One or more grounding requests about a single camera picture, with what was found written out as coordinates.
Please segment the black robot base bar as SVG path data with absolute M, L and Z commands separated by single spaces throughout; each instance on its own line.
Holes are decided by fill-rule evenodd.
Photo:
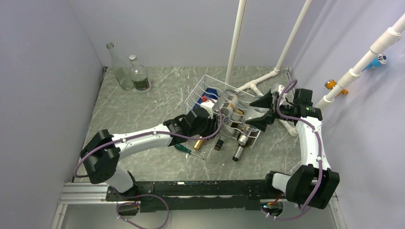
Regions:
M 139 181 L 121 194 L 108 188 L 106 201 L 140 204 L 140 212 L 243 208 L 260 210 L 281 191 L 263 179 L 218 181 Z

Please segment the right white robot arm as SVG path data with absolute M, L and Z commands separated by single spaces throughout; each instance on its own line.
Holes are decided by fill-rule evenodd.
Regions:
M 263 192 L 269 198 L 284 193 L 288 201 L 302 208 L 324 209 L 339 181 L 327 161 L 322 135 L 321 110 L 313 107 L 312 91 L 297 89 L 292 104 L 278 104 L 279 92 L 256 96 L 245 113 L 246 124 L 260 131 L 276 119 L 293 122 L 299 137 L 301 165 L 293 175 L 270 171 Z

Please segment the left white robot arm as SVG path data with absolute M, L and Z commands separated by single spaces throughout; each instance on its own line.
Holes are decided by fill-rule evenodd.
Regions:
M 124 200 L 132 200 L 137 186 L 130 172 L 118 168 L 120 160 L 154 148 L 170 147 L 187 140 L 216 136 L 224 123 L 221 114 L 210 114 L 197 107 L 155 127 L 128 134 L 97 132 L 80 153 L 79 166 L 84 166 L 91 184 L 106 183 Z

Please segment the clear bottle with silver cap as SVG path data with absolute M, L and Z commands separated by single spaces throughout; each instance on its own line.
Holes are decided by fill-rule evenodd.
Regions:
M 134 88 L 138 92 L 148 92 L 151 89 L 151 85 L 147 70 L 140 62 L 138 62 L 136 55 L 130 55 L 129 60 L 132 65 L 131 79 L 134 84 Z

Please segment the tall clear glass bottle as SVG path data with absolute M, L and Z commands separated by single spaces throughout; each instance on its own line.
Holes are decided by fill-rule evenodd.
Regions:
M 108 42 L 106 48 L 111 57 L 111 70 L 121 89 L 124 91 L 134 89 L 134 84 L 129 75 L 129 65 L 119 56 L 112 42 Z

